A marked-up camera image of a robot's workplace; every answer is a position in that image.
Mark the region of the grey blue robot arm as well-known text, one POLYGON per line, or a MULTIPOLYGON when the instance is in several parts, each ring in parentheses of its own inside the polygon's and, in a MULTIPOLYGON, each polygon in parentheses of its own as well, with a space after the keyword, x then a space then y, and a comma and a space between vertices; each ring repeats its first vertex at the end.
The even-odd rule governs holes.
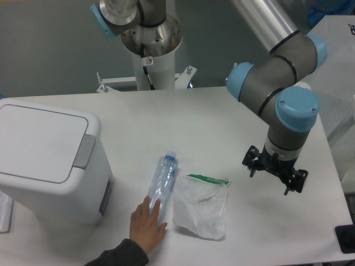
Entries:
POLYGON ((298 82, 324 63, 327 46, 315 35, 303 35, 277 1, 234 5, 270 55, 262 66, 237 64, 226 81, 230 94, 269 126, 263 149, 251 146, 242 163, 251 174, 266 171, 278 177, 287 192, 301 192, 308 172, 294 165, 320 101, 298 82))

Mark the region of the person's bare hand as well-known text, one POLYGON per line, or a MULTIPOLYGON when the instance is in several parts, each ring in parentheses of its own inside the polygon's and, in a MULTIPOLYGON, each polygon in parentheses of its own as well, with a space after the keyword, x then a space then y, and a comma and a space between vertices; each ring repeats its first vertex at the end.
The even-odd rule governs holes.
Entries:
POLYGON ((158 225, 160 200, 158 199, 150 212, 150 197, 146 196, 131 214, 129 239, 149 254, 163 240, 166 222, 158 225))

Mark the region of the dark sleeved forearm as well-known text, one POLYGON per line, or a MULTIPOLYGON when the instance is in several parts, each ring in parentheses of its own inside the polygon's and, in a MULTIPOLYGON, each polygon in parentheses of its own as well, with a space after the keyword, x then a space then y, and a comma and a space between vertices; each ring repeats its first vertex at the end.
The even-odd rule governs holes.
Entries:
POLYGON ((117 247, 104 250, 99 257, 85 265, 147 265, 148 263, 149 258, 143 249, 134 241, 125 238, 117 247))

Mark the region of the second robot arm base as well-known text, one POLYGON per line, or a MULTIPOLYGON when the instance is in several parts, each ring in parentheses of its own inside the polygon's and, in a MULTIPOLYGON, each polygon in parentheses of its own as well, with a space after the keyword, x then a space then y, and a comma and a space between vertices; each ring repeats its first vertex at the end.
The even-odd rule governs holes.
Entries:
POLYGON ((167 55, 181 44, 182 27, 167 14, 166 1, 96 1, 90 11, 106 38, 120 37, 142 58, 167 55))

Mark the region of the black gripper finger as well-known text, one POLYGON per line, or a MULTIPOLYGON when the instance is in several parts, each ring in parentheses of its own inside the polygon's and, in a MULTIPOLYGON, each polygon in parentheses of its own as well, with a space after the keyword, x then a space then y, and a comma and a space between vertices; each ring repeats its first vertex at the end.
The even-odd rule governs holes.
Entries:
POLYGON ((294 168, 290 173, 285 174, 283 176, 284 184, 286 185, 284 195, 286 196, 289 191, 301 193, 307 176, 308 171, 302 169, 295 170, 294 168))
POLYGON ((262 153, 255 146, 250 146, 242 164, 250 171, 250 177, 253 177, 256 171, 262 171, 262 153))

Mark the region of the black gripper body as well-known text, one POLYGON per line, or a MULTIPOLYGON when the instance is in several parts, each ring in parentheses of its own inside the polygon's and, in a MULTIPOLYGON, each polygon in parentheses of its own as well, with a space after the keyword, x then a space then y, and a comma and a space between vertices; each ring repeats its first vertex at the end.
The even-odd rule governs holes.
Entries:
POLYGON ((279 154, 271 155, 265 147, 261 154, 254 161, 254 171, 266 171, 281 180, 289 180, 297 171, 294 168, 296 160, 283 161, 279 159, 279 154))

